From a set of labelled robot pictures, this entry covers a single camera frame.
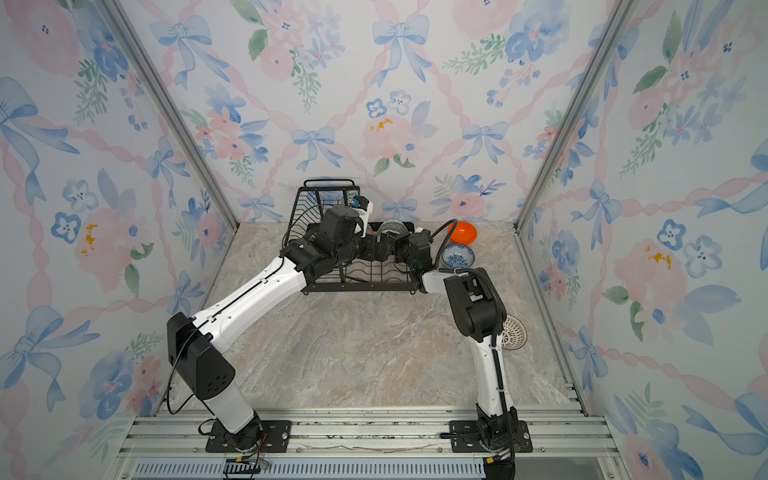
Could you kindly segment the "black wire dish rack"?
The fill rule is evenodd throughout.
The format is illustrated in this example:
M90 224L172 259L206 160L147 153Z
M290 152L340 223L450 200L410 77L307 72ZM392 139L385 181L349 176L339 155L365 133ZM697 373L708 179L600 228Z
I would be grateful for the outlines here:
M380 235L382 222L371 222L371 212L351 207L356 195L361 190L351 179L309 179L298 189L280 253L306 275L303 293L416 293L416 282L395 256L362 259L362 239Z

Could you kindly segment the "orange plastic bowl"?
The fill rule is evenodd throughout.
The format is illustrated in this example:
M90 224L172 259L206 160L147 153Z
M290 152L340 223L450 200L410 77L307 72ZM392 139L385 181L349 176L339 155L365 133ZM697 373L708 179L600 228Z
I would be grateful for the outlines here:
M478 231L474 225L465 221L458 221L450 234L450 241L456 244L470 245L477 237Z

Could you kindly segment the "aluminium rail frame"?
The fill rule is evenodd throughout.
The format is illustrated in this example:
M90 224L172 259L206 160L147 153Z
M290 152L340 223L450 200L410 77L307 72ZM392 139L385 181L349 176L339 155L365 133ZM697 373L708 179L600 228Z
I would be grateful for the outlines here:
M519 479L626 479L607 422L576 403L518 409L529 451L516 456ZM497 468L464 439L473 410L454 407L263 409L285 420L264 451L239 462L236 453L207 451L213 436L204 411L139 418L131 426L110 479L484 479Z

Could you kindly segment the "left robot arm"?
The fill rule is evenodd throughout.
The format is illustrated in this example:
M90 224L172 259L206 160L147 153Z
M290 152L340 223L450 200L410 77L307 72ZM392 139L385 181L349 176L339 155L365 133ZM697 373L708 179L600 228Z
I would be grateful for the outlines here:
M233 293L192 316L179 312L168 320L172 373L248 449L256 443L260 421L235 384L235 368L224 353L282 301L360 256L373 210L373 203L361 196L351 207L331 207L317 227L288 241L264 270Z

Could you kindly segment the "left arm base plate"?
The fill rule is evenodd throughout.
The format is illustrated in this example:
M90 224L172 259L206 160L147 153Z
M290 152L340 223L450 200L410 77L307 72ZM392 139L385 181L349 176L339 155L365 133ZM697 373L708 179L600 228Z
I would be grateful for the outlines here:
M289 420L254 419L237 433L216 420L205 433L207 453L286 453L293 423Z

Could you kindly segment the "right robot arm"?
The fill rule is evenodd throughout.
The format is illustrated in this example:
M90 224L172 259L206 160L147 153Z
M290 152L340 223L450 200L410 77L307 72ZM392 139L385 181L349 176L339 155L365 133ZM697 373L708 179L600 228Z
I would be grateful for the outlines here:
M485 269L438 268L432 259L431 243L432 235L427 230L397 235L395 260L407 266L420 292L447 299L454 324L472 356L480 441L490 451L513 452L518 420L505 386L501 354L506 308Z

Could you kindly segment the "beige lattice bowl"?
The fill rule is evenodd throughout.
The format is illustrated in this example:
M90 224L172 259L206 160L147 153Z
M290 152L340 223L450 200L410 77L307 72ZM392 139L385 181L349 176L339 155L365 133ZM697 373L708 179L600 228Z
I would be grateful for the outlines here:
M522 349L528 340L525 325L514 315L508 314L503 323L502 348L516 351Z

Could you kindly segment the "green patterned bowl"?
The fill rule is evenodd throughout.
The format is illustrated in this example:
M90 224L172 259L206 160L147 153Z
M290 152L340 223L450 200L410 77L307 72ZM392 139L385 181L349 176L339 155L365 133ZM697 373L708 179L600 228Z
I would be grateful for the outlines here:
M403 235L408 234L409 230L401 221L388 220L381 223L377 229L377 233L380 235Z

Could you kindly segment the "white blue floral bowl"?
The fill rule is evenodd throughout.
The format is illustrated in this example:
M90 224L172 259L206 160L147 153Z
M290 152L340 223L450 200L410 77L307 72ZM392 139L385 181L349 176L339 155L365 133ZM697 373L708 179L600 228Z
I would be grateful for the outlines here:
M441 253L443 264L454 270L467 269L475 263L475 254L473 250L464 244L453 243L445 247Z

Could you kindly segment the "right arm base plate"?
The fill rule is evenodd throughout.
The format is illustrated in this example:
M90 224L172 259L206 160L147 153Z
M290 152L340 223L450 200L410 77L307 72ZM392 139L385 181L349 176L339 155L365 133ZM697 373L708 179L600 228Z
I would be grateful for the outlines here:
M453 420L448 422L448 431L441 433L441 439L450 441L453 453L497 454L507 452L510 446L515 453L532 453L534 450L528 425L522 421L513 422L512 434L507 426L499 429L479 426L478 421Z

